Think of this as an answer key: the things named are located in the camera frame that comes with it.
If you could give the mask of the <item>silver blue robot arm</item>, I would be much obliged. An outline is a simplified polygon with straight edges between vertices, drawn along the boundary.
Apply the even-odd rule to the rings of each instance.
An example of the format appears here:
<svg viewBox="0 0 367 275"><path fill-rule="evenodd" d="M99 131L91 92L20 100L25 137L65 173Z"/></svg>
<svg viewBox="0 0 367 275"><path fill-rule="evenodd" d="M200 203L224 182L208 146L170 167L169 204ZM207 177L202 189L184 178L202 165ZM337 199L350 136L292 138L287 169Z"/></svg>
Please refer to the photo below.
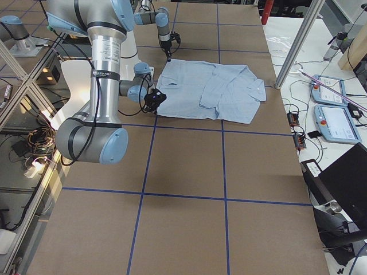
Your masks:
<svg viewBox="0 0 367 275"><path fill-rule="evenodd" d="M156 113L166 95L154 87L149 66L134 66L131 81L120 78L122 43L135 25L156 24L158 37L170 56L174 34L169 29L167 9L143 6L133 12L129 1L49 1L46 14L57 32L88 37L90 100L59 126L56 147L70 162L114 164L124 157L128 133L118 117L121 92L137 101L142 112Z"/></svg>
<svg viewBox="0 0 367 275"><path fill-rule="evenodd" d="M165 7L155 9L152 1L140 1L138 12L134 14L134 20L137 25L156 25L159 45L167 61L170 62L173 35L169 27L168 10Z"/></svg>

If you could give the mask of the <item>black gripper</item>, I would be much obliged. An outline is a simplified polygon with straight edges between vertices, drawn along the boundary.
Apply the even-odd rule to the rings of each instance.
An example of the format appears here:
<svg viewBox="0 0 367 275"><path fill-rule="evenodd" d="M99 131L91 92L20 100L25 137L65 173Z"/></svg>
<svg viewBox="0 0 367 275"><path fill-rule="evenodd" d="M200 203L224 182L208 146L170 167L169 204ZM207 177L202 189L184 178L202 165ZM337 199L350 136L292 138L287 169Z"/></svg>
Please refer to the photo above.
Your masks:
<svg viewBox="0 0 367 275"><path fill-rule="evenodd" d="M167 99L166 94L162 93L159 89L153 88L150 93L145 97L144 111L157 112L158 107Z"/></svg>
<svg viewBox="0 0 367 275"><path fill-rule="evenodd" d="M167 62L171 61L171 56L172 56L171 46L172 46L171 40L160 41L160 47L166 55Z"/></svg>

